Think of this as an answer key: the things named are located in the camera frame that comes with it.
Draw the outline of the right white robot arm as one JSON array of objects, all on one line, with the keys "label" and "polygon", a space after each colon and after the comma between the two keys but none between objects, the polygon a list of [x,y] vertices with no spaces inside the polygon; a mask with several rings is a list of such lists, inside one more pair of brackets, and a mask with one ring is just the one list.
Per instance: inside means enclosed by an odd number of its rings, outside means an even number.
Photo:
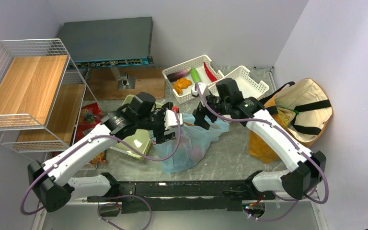
[{"label": "right white robot arm", "polygon": [[259,100],[254,97],[245,98],[235,80],[219,80],[216,87],[218,96],[212,95],[206,84],[194,83],[192,95],[201,100],[193,111],[195,125],[209,129],[206,117],[211,122],[218,118],[239,122],[260,137],[286,166],[283,171],[256,171],[250,175],[249,183],[245,185],[246,195],[256,199],[266,191],[281,191],[295,200],[302,200],[310,198],[308,192],[323,182],[323,200],[311,200],[324,204],[329,197],[329,183],[324,173],[325,155],[320,151],[312,152],[300,144],[278,124]]}]

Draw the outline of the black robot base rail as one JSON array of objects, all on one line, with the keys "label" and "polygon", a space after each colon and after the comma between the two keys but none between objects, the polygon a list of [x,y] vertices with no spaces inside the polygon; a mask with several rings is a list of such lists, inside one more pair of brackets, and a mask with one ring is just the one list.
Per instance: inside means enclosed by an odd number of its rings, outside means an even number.
[{"label": "black robot base rail", "polygon": [[89,196],[87,202],[117,202],[123,214],[147,211],[224,209],[241,211],[244,204],[274,199],[259,192],[250,180],[120,182],[105,196]]}]

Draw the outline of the blue printed plastic grocery bag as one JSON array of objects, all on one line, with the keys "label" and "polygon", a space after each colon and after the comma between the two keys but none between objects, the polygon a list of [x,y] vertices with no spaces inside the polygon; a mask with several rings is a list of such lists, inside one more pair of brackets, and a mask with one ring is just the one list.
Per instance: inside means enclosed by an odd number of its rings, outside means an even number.
[{"label": "blue printed plastic grocery bag", "polygon": [[185,124],[181,127],[181,139],[177,151],[169,159],[161,162],[161,170],[166,174],[181,173],[197,165],[207,153],[212,142],[219,140],[219,136],[229,131],[229,123],[216,120],[214,123],[208,117],[208,130],[195,126],[195,118],[190,114],[183,114]]}]

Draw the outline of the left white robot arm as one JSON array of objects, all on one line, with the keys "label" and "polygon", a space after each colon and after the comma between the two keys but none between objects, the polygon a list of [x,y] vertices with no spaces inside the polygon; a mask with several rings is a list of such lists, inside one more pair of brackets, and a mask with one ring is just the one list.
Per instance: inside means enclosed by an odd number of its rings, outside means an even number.
[{"label": "left white robot arm", "polygon": [[109,173],[94,177],[75,178],[74,174],[99,153],[116,145],[138,129],[151,131],[157,143],[179,138],[184,124],[179,109],[172,103],[155,106],[155,98],[146,92],[135,95],[130,103],[109,112],[85,137],[67,150],[43,163],[28,165],[29,187],[42,207],[54,212],[69,201],[97,196],[106,201],[117,199],[119,182]]}]

